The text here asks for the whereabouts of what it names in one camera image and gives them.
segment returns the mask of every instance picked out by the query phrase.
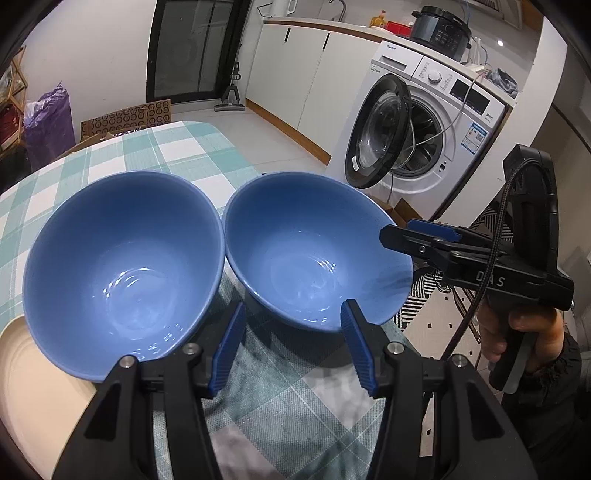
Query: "blue gripper pad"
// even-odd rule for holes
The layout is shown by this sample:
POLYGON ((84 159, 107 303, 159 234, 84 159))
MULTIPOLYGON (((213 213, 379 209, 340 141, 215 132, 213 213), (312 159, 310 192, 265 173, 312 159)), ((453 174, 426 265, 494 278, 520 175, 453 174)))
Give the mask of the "blue gripper pad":
POLYGON ((212 359, 212 377, 209 380, 207 389, 212 397, 226 386, 230 369, 236 357, 238 345, 246 328, 246 307, 242 302, 238 304, 232 320, 226 328, 222 341, 217 347, 212 359))
POLYGON ((435 236, 446 240, 447 242, 459 242, 462 236, 451 226, 439 225, 438 223, 427 222, 425 220, 409 220, 407 229, 413 232, 424 233, 425 235, 435 236))
POLYGON ((343 329, 359 383, 373 397, 378 392, 374 356, 363 337, 361 328, 355 320, 348 301, 344 301, 340 308, 340 326, 343 329))

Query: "red box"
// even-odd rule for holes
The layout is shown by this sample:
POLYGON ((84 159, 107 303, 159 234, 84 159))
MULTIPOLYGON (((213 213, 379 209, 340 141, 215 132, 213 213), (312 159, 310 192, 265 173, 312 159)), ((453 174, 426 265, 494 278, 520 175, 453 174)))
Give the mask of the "red box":
POLYGON ((392 32, 395 35, 400 35, 401 37, 409 37, 412 29, 413 28, 409 27, 408 25, 397 22, 388 22, 386 24, 386 30, 392 32))

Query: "washing machine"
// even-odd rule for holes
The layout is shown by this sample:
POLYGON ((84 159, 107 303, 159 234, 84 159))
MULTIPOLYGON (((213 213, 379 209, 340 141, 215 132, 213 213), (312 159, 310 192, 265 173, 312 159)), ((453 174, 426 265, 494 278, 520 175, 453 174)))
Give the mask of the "washing machine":
POLYGON ((435 220, 479 163, 507 108, 471 83, 439 61, 382 42, 326 175, 393 206, 404 200, 413 216, 435 220))

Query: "pressure cooker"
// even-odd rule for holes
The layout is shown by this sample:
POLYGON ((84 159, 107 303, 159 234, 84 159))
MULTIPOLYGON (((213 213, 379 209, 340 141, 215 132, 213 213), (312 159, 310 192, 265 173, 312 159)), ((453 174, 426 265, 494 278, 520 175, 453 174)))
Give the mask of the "pressure cooker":
POLYGON ((470 48, 470 28, 451 12, 425 6, 420 12, 414 11, 413 16, 417 20, 410 32, 410 40, 456 61, 460 61, 466 49, 470 48))

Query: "kitchen faucet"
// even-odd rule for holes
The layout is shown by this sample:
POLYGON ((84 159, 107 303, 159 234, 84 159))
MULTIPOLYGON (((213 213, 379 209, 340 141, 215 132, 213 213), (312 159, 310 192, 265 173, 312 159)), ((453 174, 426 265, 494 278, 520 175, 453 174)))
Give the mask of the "kitchen faucet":
POLYGON ((347 5, 345 3, 345 0, 337 0, 339 2, 341 2, 343 4, 343 11, 340 13, 339 16, 339 22, 343 21, 343 17, 345 16, 345 12, 347 11, 347 5))

